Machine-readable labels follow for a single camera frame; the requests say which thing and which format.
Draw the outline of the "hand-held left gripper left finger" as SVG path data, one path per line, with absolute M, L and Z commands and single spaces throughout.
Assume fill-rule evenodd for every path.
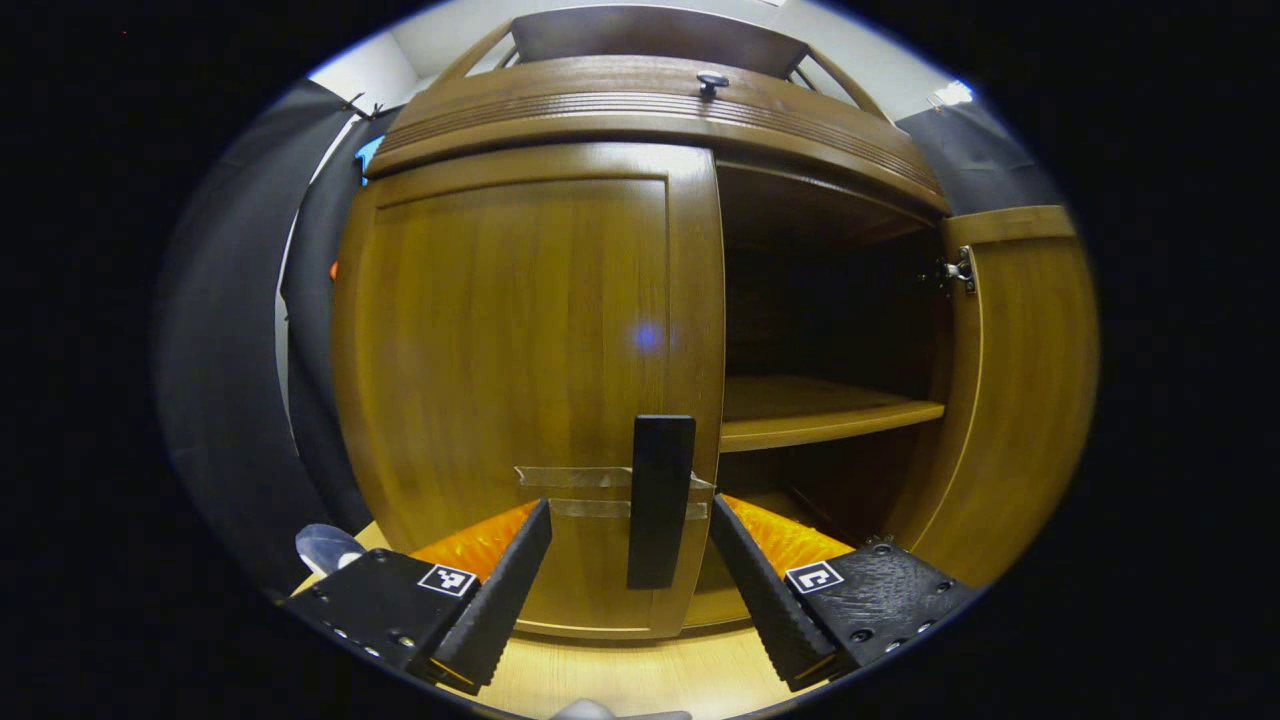
M 512 515 L 515 533 L 488 575 L 367 550 L 288 598 L 285 607 L 384 667 L 477 694 L 495 675 L 553 537 L 548 500 Z

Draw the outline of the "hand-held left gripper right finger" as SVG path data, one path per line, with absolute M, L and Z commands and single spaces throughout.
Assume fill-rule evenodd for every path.
M 710 506 L 710 539 L 791 691 L 887 659 L 977 596 L 891 542 L 855 550 L 728 495 Z

